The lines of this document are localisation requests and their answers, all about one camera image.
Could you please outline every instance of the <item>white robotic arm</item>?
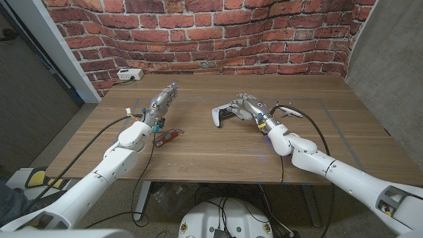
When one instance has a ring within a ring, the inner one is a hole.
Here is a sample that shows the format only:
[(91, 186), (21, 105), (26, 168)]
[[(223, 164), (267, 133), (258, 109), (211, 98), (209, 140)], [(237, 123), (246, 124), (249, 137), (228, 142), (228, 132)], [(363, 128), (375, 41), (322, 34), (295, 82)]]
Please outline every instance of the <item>white robotic arm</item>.
[(73, 229), (90, 210), (106, 189), (116, 179), (133, 169), (138, 153), (145, 148), (145, 139), (156, 130), (157, 122), (177, 96), (177, 86), (169, 85), (156, 99), (145, 114), (144, 122), (135, 122), (124, 130), (118, 141), (106, 150), (103, 160), (87, 176), (68, 190), (53, 204), (15, 219), (4, 225), (0, 231), (31, 229)]

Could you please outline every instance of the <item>white power strip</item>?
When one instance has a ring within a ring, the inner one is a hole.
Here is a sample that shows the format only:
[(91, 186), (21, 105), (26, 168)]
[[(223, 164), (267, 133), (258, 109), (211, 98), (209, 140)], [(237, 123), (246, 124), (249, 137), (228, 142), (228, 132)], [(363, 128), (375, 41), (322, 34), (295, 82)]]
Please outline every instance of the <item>white power strip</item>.
[(140, 80), (144, 76), (142, 69), (120, 69), (118, 72), (118, 77), (120, 80), (128, 80), (134, 76), (135, 80)]

